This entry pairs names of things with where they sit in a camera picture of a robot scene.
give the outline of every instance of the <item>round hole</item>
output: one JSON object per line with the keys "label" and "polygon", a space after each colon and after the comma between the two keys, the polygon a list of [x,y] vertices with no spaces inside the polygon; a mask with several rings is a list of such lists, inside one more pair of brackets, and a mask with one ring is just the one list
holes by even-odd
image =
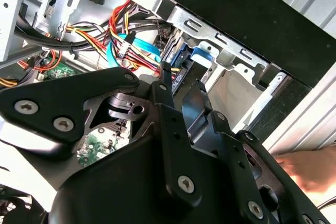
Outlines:
{"label": "round hole", "polygon": [[256,212],[257,214],[259,214],[259,213],[260,213],[260,210],[259,210],[259,208],[257,208],[256,206],[254,206],[254,207],[253,207],[253,210],[254,210],[254,212]]}
{"label": "round hole", "polygon": [[124,76],[125,76],[127,79],[129,79],[129,80],[134,80],[134,77],[131,76],[131,75],[128,74],[128,73],[126,73]]}
{"label": "round hole", "polygon": [[239,161],[238,164],[241,168],[245,169],[245,165],[242,162]]}
{"label": "round hole", "polygon": [[143,106],[136,106],[134,109],[133,109],[133,113],[136,114],[136,115],[139,115],[143,112],[144,108]]}
{"label": "round hole", "polygon": [[160,84],[159,87],[160,87],[161,89],[163,89],[163,90],[167,90],[167,87],[166,87],[165,85],[163,85],[163,84]]}
{"label": "round hole", "polygon": [[176,138],[177,140],[180,140],[180,135],[178,135],[177,133],[174,133],[174,138]]}

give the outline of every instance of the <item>electronic component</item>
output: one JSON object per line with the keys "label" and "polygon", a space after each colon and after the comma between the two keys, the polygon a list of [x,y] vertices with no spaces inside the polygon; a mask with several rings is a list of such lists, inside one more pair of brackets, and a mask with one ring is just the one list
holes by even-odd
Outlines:
{"label": "electronic component", "polygon": [[130,122],[118,120],[113,126],[90,132],[77,151],[79,164],[86,167],[126,146],[129,142]]}
{"label": "electronic component", "polygon": [[[49,64],[50,61],[51,61],[50,58],[44,59],[45,64]],[[78,71],[73,70],[69,66],[60,62],[55,68],[45,71],[44,76],[47,79],[57,79],[68,76],[74,76],[78,73],[79,73]]]}

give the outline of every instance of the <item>red wire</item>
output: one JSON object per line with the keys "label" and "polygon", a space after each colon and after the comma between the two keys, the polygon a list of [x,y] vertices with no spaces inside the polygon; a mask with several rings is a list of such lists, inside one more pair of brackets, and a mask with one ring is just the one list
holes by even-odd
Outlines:
{"label": "red wire", "polygon": [[46,70],[51,70],[51,69],[54,69],[60,62],[61,62],[61,59],[62,59],[62,51],[59,52],[59,56],[58,56],[58,60],[57,62],[52,65],[51,67],[49,68],[39,68],[39,67],[34,67],[34,69],[36,70],[41,70],[41,71],[46,71]]}

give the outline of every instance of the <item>black metal bracket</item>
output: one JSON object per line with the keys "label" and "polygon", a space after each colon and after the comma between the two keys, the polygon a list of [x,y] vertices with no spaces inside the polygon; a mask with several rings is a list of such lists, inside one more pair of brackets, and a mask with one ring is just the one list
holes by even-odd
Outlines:
{"label": "black metal bracket", "polygon": [[[131,71],[114,68],[6,89],[0,93],[0,115],[6,125],[15,125],[49,144],[45,148],[33,147],[35,144],[30,145],[29,141],[18,144],[15,135],[6,135],[2,141],[49,157],[68,157],[83,135],[92,130],[90,125],[103,100],[117,93],[132,93],[138,85],[139,80]],[[38,106],[36,113],[25,114],[15,109],[15,104],[22,100],[34,102]],[[57,118],[69,119],[73,129],[56,129]]]}

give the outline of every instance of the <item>black mounting arm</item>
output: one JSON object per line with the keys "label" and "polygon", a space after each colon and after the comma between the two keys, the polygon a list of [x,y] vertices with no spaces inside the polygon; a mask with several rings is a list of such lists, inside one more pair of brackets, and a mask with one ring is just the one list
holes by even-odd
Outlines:
{"label": "black mounting arm", "polygon": [[254,136],[231,132],[200,82],[176,110],[165,62],[151,85],[113,68],[8,89],[0,104],[0,139],[43,158],[133,121],[129,145],[62,185],[49,223],[328,223]]}

